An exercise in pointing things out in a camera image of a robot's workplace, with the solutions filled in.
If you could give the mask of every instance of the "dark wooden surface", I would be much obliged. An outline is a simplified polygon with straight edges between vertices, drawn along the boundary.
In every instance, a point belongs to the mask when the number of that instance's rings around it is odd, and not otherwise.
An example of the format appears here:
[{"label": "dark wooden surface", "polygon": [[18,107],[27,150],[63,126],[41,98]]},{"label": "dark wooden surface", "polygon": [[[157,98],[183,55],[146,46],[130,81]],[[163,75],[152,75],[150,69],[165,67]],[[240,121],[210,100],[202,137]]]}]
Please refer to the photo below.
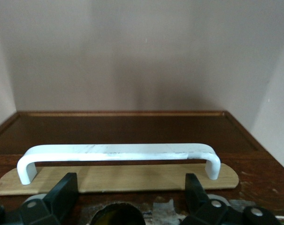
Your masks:
[{"label": "dark wooden surface", "polygon": [[[284,215],[284,168],[228,112],[20,112],[0,127],[0,177],[16,167],[28,148],[39,144],[184,142],[212,146],[221,161],[239,176],[236,189],[208,193],[254,201],[276,215]],[[157,196],[173,198],[177,212],[187,211],[183,192],[80,195],[65,224],[77,224],[81,210],[92,204],[113,201],[151,204]],[[13,210],[27,197],[1,196],[0,204]]]}]

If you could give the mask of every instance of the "screw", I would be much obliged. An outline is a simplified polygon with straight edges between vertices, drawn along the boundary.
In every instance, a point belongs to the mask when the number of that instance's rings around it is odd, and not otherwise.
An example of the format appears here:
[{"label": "screw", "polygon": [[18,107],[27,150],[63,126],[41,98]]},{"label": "screw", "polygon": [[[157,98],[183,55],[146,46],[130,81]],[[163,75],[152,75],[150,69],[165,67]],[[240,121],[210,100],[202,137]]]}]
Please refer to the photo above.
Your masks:
[{"label": "screw", "polygon": [[27,208],[32,208],[32,207],[34,207],[34,206],[36,206],[36,202],[30,202],[30,203],[28,203],[28,205],[27,205]]},{"label": "screw", "polygon": [[257,209],[257,208],[252,208],[250,211],[251,211],[254,215],[256,215],[257,217],[263,216],[262,211],[259,210],[259,209]]},{"label": "screw", "polygon": [[216,208],[220,208],[222,206],[221,203],[217,200],[213,200],[211,203]]}]

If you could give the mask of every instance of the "dark circular hole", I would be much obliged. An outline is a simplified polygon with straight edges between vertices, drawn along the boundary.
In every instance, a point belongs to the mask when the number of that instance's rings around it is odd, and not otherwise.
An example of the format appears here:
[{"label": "dark circular hole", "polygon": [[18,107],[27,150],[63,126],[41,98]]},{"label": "dark circular hole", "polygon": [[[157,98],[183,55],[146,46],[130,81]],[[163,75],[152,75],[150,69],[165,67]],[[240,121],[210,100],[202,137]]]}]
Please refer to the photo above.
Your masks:
[{"label": "dark circular hole", "polygon": [[98,211],[91,225],[145,225],[142,213],[128,203],[116,203]]}]

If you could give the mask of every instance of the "light wood board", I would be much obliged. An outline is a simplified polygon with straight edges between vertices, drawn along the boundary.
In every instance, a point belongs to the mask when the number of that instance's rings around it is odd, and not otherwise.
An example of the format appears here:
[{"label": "light wood board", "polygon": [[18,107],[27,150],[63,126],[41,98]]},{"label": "light wood board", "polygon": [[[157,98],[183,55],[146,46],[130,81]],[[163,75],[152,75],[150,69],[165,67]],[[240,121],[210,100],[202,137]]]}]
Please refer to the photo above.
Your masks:
[{"label": "light wood board", "polygon": [[221,164],[217,180],[210,180],[205,164],[50,166],[37,167],[29,185],[22,185],[16,168],[0,179],[0,195],[47,193],[68,172],[77,173],[80,193],[184,190],[185,174],[194,173],[204,189],[229,189],[238,185],[236,172]]}]

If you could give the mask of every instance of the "white handle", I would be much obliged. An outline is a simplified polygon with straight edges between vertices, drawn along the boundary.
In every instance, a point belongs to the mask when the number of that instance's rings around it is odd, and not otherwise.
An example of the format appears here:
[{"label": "white handle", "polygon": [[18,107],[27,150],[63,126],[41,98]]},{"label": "white handle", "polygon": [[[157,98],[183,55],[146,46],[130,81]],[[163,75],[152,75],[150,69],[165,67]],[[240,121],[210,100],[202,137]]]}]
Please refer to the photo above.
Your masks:
[{"label": "white handle", "polygon": [[198,143],[179,144],[50,144],[34,146],[18,161],[23,185],[37,174],[35,162],[206,159],[206,172],[216,180],[221,162],[212,147]]}]

